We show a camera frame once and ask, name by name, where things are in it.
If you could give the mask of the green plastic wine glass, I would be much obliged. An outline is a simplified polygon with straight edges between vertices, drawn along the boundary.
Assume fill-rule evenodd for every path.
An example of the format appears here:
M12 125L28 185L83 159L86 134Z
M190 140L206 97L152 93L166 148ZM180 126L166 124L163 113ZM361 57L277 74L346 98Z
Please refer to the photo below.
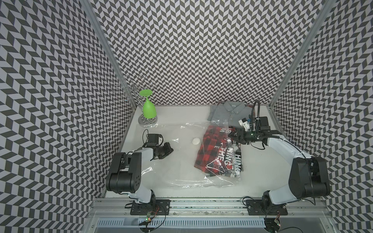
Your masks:
M150 89L145 89L139 92L140 96L144 97L145 103L143 104L143 115L147 119L155 118L157 115L155 105L149 100L149 97L153 94Z

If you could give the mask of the dark grey garment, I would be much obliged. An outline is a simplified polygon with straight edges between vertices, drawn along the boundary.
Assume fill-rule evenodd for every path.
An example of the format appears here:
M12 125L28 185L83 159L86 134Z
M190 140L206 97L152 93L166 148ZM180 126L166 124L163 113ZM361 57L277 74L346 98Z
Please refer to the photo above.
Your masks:
M243 102L226 101L218 105L210 107L210 114L207 118L208 121L228 123L228 126L235 128L243 128L239 121L242 119L249 119L253 108L247 106Z

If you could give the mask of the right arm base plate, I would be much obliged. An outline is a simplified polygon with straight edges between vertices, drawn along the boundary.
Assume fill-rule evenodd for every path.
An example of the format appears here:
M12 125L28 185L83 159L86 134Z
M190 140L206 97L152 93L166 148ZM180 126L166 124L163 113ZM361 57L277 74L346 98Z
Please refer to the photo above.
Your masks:
M245 204L250 216L287 216L288 211L284 204L274 205L274 204L263 204L262 201L247 199Z

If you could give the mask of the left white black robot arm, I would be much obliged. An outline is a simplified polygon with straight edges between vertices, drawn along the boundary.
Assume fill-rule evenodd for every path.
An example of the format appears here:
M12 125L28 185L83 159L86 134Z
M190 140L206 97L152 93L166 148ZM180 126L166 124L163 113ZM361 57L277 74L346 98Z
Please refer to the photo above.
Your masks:
M174 149L166 142L162 146L144 144L136 150L114 154L105 181L106 190L120 195L126 194L136 204L154 206L154 192L141 184L142 163L164 159L172 152Z

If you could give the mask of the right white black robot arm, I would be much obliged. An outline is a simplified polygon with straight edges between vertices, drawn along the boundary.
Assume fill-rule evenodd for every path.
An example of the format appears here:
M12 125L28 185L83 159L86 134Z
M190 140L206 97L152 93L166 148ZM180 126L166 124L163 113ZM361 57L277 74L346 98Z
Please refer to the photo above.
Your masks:
M302 151L288 141L280 131L272 130L266 117L239 120L240 128L229 137L241 144L261 142L275 150L291 165L288 184L263 193L261 207L268 209L304 198L328 196L331 192L327 162L324 158Z

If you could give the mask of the clear plastic vacuum bag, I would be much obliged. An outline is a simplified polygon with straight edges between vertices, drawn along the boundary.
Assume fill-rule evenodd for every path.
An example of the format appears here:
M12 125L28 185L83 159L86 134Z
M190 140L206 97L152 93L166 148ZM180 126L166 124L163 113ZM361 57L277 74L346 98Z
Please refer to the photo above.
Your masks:
M239 177L219 175L208 177L206 173L194 167L203 136L210 125L229 127L226 122L213 121L156 124L148 129L140 126L136 127L136 146L142 146L145 143L147 134L161 134L164 138L163 144L169 142L174 149L174 152L164 159L143 162L143 183L148 187L173 188L229 187L237 185L241 181L241 173ZM196 137L201 140L199 145L193 145L192 143L192 140Z

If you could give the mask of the white vacuum bag valve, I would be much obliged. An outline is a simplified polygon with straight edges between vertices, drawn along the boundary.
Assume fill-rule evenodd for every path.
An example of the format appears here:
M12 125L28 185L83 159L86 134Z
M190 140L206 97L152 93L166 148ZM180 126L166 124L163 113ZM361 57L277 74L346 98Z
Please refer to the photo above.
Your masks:
M201 142L200 138L197 138L197 137L192 140L193 145L199 145L200 142Z

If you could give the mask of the aluminium front rail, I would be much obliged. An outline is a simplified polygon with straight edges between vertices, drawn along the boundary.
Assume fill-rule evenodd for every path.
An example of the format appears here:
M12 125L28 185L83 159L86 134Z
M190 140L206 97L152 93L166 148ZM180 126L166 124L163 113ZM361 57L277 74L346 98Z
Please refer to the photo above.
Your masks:
M255 213L260 217L259 209L254 211L252 206L245 206L242 198L168 198L170 200L169 217L246 217ZM133 200L128 198L99 198L93 201L87 217L127 217L130 216L130 204ZM284 208L288 214L285 217L304 218L331 218L332 215L321 199L315 204L309 201L299 201L287 204Z

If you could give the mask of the red black printed shirt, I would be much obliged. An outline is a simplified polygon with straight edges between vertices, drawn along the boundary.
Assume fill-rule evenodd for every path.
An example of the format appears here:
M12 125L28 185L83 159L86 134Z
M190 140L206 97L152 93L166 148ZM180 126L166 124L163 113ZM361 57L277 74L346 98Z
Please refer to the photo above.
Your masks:
M233 126L210 125L203 136L194 167L208 177L239 177L242 171L241 147L229 137L236 131Z

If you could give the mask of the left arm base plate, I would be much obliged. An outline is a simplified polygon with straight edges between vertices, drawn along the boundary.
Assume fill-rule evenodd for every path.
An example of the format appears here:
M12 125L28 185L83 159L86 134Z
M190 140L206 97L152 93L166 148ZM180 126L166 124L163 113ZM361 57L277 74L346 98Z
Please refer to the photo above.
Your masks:
M148 213L157 213L156 215L168 215L170 212L171 200L169 199L156 199L151 201L151 203L143 204L132 202L130 209L130 215L132 216L145 216Z

